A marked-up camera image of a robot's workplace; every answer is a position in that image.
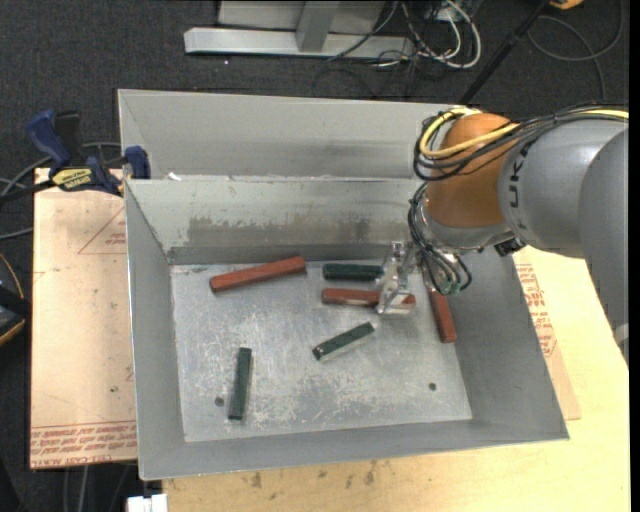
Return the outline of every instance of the metal stand base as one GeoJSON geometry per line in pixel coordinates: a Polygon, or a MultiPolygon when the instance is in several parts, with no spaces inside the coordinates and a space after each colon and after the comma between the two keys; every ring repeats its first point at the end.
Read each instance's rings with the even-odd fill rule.
{"type": "MultiPolygon", "coordinates": [[[[320,50],[301,51],[296,32],[243,30],[235,28],[192,28],[185,32],[186,53],[288,55],[333,57],[362,40],[362,35],[327,34],[320,50]]],[[[404,37],[373,36],[349,53],[349,58],[377,59],[383,52],[389,60],[398,53],[411,53],[412,43],[404,37]]]]}

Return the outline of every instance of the red block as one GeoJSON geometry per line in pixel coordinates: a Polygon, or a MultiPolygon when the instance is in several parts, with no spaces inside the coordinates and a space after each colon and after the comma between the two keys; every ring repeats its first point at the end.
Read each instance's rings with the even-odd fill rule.
{"type": "Polygon", "coordinates": [[[261,283],[270,279],[301,274],[306,272],[307,266],[304,258],[296,256],[286,260],[265,263],[256,267],[237,270],[227,274],[220,274],[211,278],[211,290],[213,293],[239,288],[250,284],[261,283]]]}
{"type": "Polygon", "coordinates": [[[436,325],[438,326],[438,332],[440,333],[440,341],[443,343],[451,343],[458,339],[456,326],[453,323],[447,298],[436,291],[429,290],[429,300],[436,325]]]}
{"type": "Polygon", "coordinates": [[[373,307],[380,300],[380,292],[351,290],[348,288],[325,288],[320,299],[323,304],[343,304],[348,306],[373,307]]]}

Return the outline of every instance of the clamp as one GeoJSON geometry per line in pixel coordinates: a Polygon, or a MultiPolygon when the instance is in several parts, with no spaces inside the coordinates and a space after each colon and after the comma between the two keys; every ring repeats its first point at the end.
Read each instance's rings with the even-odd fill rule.
{"type": "MultiPolygon", "coordinates": [[[[111,174],[98,157],[85,155],[85,146],[80,143],[80,116],[76,112],[58,115],[53,110],[40,112],[27,124],[27,134],[54,162],[49,180],[41,188],[58,186],[66,192],[97,190],[122,195],[122,180],[111,174]]],[[[150,178],[149,160],[140,146],[128,147],[120,160],[125,164],[123,179],[150,178]]]]}

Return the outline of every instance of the black cable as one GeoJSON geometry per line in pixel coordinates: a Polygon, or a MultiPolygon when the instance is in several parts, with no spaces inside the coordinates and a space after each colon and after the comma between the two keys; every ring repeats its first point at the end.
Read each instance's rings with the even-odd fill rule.
{"type": "Polygon", "coordinates": [[[82,483],[80,484],[80,496],[78,497],[78,512],[83,512],[84,497],[87,490],[87,477],[89,476],[89,466],[86,465],[82,471],[82,483]]]}
{"type": "Polygon", "coordinates": [[[337,55],[334,55],[333,57],[330,57],[329,59],[327,59],[327,62],[332,62],[334,60],[338,60],[341,59],[343,57],[346,57],[347,55],[349,55],[350,53],[353,53],[354,51],[356,51],[358,48],[360,48],[364,43],[366,43],[371,37],[373,37],[374,35],[376,35],[378,32],[380,32],[386,25],[387,23],[389,23],[389,21],[391,21],[391,18],[393,18],[393,15],[395,14],[396,10],[398,9],[398,5],[400,4],[400,2],[396,1],[393,2],[393,4],[391,5],[391,11],[389,12],[389,14],[387,15],[387,17],[384,19],[384,21],[382,21],[378,26],[376,26],[373,30],[371,30],[371,32],[369,32],[367,35],[365,35],[360,41],[358,41],[356,44],[354,44],[353,46],[351,46],[350,48],[347,48],[346,50],[338,53],[337,55]]]}
{"type": "MultiPolygon", "coordinates": [[[[570,32],[573,33],[573,35],[575,35],[578,39],[580,39],[580,41],[582,42],[582,44],[584,45],[584,47],[587,49],[587,51],[590,53],[589,56],[587,56],[586,58],[574,58],[574,57],[562,57],[561,55],[557,55],[555,53],[552,53],[548,50],[546,50],[545,48],[543,48],[542,46],[540,46],[531,36],[531,32],[529,31],[527,33],[527,35],[529,36],[529,41],[531,42],[531,44],[540,52],[542,52],[544,55],[551,57],[552,59],[556,59],[556,60],[561,60],[561,61],[565,61],[565,62],[584,62],[586,60],[593,60],[594,65],[596,66],[596,73],[598,73],[598,80],[599,80],[599,84],[600,84],[600,97],[601,99],[604,101],[607,97],[607,92],[606,92],[606,86],[605,86],[605,81],[604,81],[604,74],[602,73],[602,67],[600,66],[600,61],[598,60],[598,56],[603,55],[604,53],[608,52],[613,45],[608,46],[607,48],[605,48],[605,50],[598,52],[598,54],[596,54],[593,49],[591,48],[591,45],[589,44],[589,41],[587,41],[587,39],[580,33],[578,32],[574,27],[572,27],[571,25],[569,25],[568,23],[556,19],[556,18],[552,18],[551,16],[540,16],[539,19],[543,19],[543,20],[551,20],[551,21],[555,21],[556,23],[559,23],[560,25],[562,25],[563,27],[567,28],[570,32]]],[[[619,39],[619,37],[617,37],[614,40],[614,43],[617,43],[617,40],[619,39]]]]}
{"type": "Polygon", "coordinates": [[[63,512],[69,512],[69,472],[67,467],[64,470],[64,481],[62,483],[62,510],[63,512]]]}
{"type": "Polygon", "coordinates": [[[424,23],[424,26],[422,27],[422,32],[420,34],[418,34],[418,31],[415,29],[415,27],[413,26],[413,23],[411,21],[411,17],[410,17],[410,12],[411,9],[409,6],[407,6],[406,2],[401,2],[402,3],[402,13],[403,13],[403,17],[404,20],[407,24],[407,29],[409,30],[409,37],[413,40],[413,44],[416,48],[419,49],[419,51],[424,51],[427,49],[427,28],[431,28],[433,27],[433,24],[440,12],[441,9],[441,4],[435,6],[434,8],[432,8],[429,12],[429,16],[426,20],[420,20],[424,23]]]}
{"type": "MultiPolygon", "coordinates": [[[[465,157],[461,157],[458,159],[452,158],[455,155],[450,155],[446,158],[442,158],[439,160],[443,160],[443,162],[439,162],[438,160],[426,160],[420,152],[419,144],[420,139],[416,142],[415,154],[414,154],[414,172],[415,174],[423,179],[424,181],[442,181],[449,179],[453,176],[460,174],[464,167],[471,162],[472,160],[482,156],[486,153],[494,151],[495,149],[504,146],[505,144],[516,142],[528,142],[540,137],[542,134],[552,130],[556,126],[561,124],[566,124],[570,122],[585,120],[585,119],[612,119],[613,116],[609,116],[606,114],[598,114],[598,113],[590,113],[584,114],[587,110],[599,109],[599,108],[608,108],[608,107],[600,107],[598,105],[585,105],[583,107],[575,108],[571,111],[560,111],[556,114],[550,116],[544,116],[540,118],[533,118],[528,121],[522,121],[520,124],[514,128],[511,132],[502,137],[491,141],[479,149],[471,152],[465,157]],[[439,176],[426,175],[423,173],[421,167],[425,169],[439,169],[442,174],[439,176]],[[452,169],[451,171],[444,172],[443,169],[452,169]]],[[[430,122],[434,122],[436,118],[430,118],[430,122]]],[[[429,122],[424,126],[424,131],[429,128],[429,122]]]]}
{"type": "Polygon", "coordinates": [[[122,475],[120,475],[120,479],[118,480],[118,485],[116,489],[113,491],[113,497],[111,498],[111,503],[109,504],[109,508],[107,512],[113,512],[115,510],[116,504],[118,503],[118,499],[120,498],[120,491],[122,490],[122,486],[124,485],[125,480],[127,479],[127,475],[133,466],[126,465],[124,470],[122,471],[122,475]]]}
{"type": "MultiPolygon", "coordinates": [[[[102,148],[121,149],[121,145],[119,143],[117,143],[117,142],[102,142],[102,141],[100,141],[100,142],[89,142],[87,144],[83,144],[82,147],[84,149],[98,148],[99,155],[100,155],[100,158],[102,159],[102,161],[104,161],[104,155],[102,153],[102,148]]],[[[117,159],[114,159],[114,161],[120,161],[121,162],[121,157],[118,157],[117,159]]],[[[2,208],[2,204],[4,202],[8,202],[9,200],[19,199],[23,195],[32,194],[32,193],[37,192],[39,190],[42,190],[42,189],[45,189],[45,188],[49,188],[51,185],[45,185],[44,183],[36,184],[36,185],[32,185],[32,186],[26,186],[26,185],[21,184],[20,181],[23,178],[25,178],[26,176],[29,176],[29,175],[33,174],[33,171],[35,169],[44,168],[44,167],[50,167],[52,163],[53,163],[53,159],[50,158],[50,157],[41,158],[40,160],[37,160],[36,162],[34,162],[31,165],[29,165],[28,167],[25,167],[24,169],[22,169],[18,174],[16,174],[10,180],[4,180],[3,179],[2,181],[7,183],[7,185],[4,187],[2,192],[0,192],[0,209],[2,208]],[[11,191],[16,187],[20,188],[21,190],[19,190],[18,192],[15,192],[14,194],[11,194],[11,191]]],[[[29,233],[32,233],[32,232],[33,232],[33,228],[25,228],[25,229],[21,229],[21,230],[18,230],[18,231],[13,231],[11,233],[0,234],[0,242],[2,242],[4,240],[10,240],[10,239],[17,238],[17,237],[20,237],[20,236],[28,235],[29,233]]]]}
{"type": "Polygon", "coordinates": [[[393,66],[393,69],[391,71],[383,71],[385,68],[376,68],[376,70],[378,72],[388,72],[390,76],[387,77],[387,79],[384,81],[384,83],[382,84],[382,86],[380,86],[380,88],[378,89],[378,92],[376,94],[376,98],[381,98],[383,92],[385,91],[385,89],[387,87],[389,87],[389,84],[391,84],[391,82],[393,81],[394,78],[396,78],[396,76],[398,75],[400,66],[403,64],[402,61],[402,57],[405,56],[404,52],[398,51],[398,50],[386,50],[384,52],[382,52],[379,56],[378,56],[378,63],[382,62],[382,56],[386,53],[398,53],[400,56],[400,60],[398,63],[396,63],[393,66]]]}
{"type": "Polygon", "coordinates": [[[538,18],[548,3],[549,0],[539,0],[531,14],[524,20],[524,22],[522,22],[515,30],[512,30],[507,34],[507,37],[504,39],[498,50],[491,56],[484,68],[482,68],[480,73],[478,73],[476,79],[460,98],[459,103],[461,105],[466,105],[471,101],[471,98],[476,95],[495,69],[502,63],[504,58],[509,55],[509,52],[518,44],[520,38],[527,33],[531,25],[534,23],[536,18],[538,18]]]}
{"type": "Polygon", "coordinates": [[[423,183],[418,190],[416,190],[413,198],[411,199],[411,206],[407,216],[409,231],[414,244],[418,247],[420,252],[421,262],[419,262],[419,265],[428,272],[431,285],[433,285],[436,291],[441,295],[450,295],[452,293],[458,293],[469,286],[472,276],[469,268],[464,264],[460,256],[452,255],[452,257],[455,258],[455,263],[453,261],[449,261],[444,254],[440,252],[440,250],[436,249],[422,236],[422,233],[416,226],[415,217],[417,207],[423,200],[423,195],[426,191],[427,185],[428,183],[423,183]],[[459,272],[458,268],[456,268],[456,263],[462,270],[462,273],[459,272]],[[436,276],[433,268],[434,265],[444,275],[442,279],[436,276]],[[446,289],[442,288],[441,282],[448,284],[446,289]]]}
{"type": "Polygon", "coordinates": [[[476,167],[473,171],[467,171],[467,172],[461,172],[460,176],[471,176],[472,174],[477,173],[478,171],[481,171],[482,169],[484,169],[487,165],[491,164],[492,162],[495,162],[496,160],[502,158],[504,155],[506,155],[509,151],[511,151],[512,147],[508,147],[507,149],[501,151],[500,153],[497,153],[495,156],[491,157],[489,160],[487,160],[486,162],[483,162],[482,164],[480,164],[478,167],[476,167]]]}
{"type": "Polygon", "coordinates": [[[618,24],[618,30],[616,32],[616,35],[608,45],[606,45],[602,50],[598,50],[597,52],[594,52],[593,50],[591,50],[591,48],[589,47],[588,43],[585,42],[585,39],[582,37],[582,35],[574,27],[572,27],[568,23],[566,23],[566,22],[564,22],[562,20],[559,20],[557,18],[554,18],[552,16],[539,16],[539,19],[541,19],[541,20],[544,19],[544,20],[550,20],[550,21],[555,21],[556,23],[559,23],[560,25],[562,25],[562,26],[568,28],[569,30],[571,30],[573,32],[573,34],[578,36],[578,38],[585,44],[585,46],[589,50],[589,55],[585,55],[583,57],[568,57],[568,56],[565,56],[565,55],[560,55],[558,53],[550,52],[549,50],[541,47],[533,39],[533,36],[531,35],[531,31],[530,30],[527,32],[527,36],[529,37],[529,41],[531,41],[531,44],[533,44],[533,46],[535,46],[538,50],[540,50],[545,55],[547,55],[549,57],[552,57],[554,59],[557,59],[557,60],[562,60],[562,61],[565,61],[565,62],[584,62],[584,61],[587,61],[587,60],[597,59],[598,57],[602,57],[605,53],[610,51],[616,44],[618,44],[618,41],[620,40],[620,37],[622,37],[622,33],[623,33],[623,29],[624,29],[624,1],[623,0],[620,0],[619,6],[620,6],[620,22],[618,24]]]}
{"type": "MultiPolygon", "coordinates": [[[[419,37],[416,37],[417,34],[415,28],[411,23],[411,19],[409,17],[409,8],[407,7],[406,2],[402,2],[402,12],[404,14],[405,21],[407,23],[407,28],[409,29],[409,37],[413,38],[413,43],[415,48],[418,48],[419,51],[424,50],[424,46],[426,45],[425,39],[427,37],[427,28],[431,27],[437,13],[440,11],[440,7],[438,6],[436,9],[431,10],[429,18],[427,18],[424,26],[422,27],[422,32],[419,34],[419,37]]],[[[413,87],[413,81],[416,69],[418,67],[418,60],[420,59],[418,52],[414,52],[414,55],[409,60],[409,66],[405,73],[405,83],[404,83],[404,97],[409,98],[411,96],[411,90],[413,87]]]]}

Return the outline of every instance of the dark green block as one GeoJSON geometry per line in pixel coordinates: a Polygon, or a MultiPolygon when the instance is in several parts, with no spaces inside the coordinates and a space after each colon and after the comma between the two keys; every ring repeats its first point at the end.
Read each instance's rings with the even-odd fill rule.
{"type": "Polygon", "coordinates": [[[236,377],[233,383],[233,397],[229,408],[230,420],[241,420],[247,405],[249,379],[251,376],[251,349],[241,347],[236,362],[236,377]]]}
{"type": "Polygon", "coordinates": [[[383,274],[379,265],[357,265],[353,263],[327,263],[322,267],[325,279],[348,279],[351,281],[374,281],[383,274]]]}
{"type": "Polygon", "coordinates": [[[370,322],[365,324],[361,324],[358,327],[354,327],[350,331],[342,333],[335,338],[331,338],[320,345],[317,345],[313,348],[312,352],[314,357],[320,361],[328,356],[334,356],[338,353],[343,352],[347,348],[354,348],[353,343],[355,341],[364,338],[365,336],[371,334],[375,329],[370,322]]]}

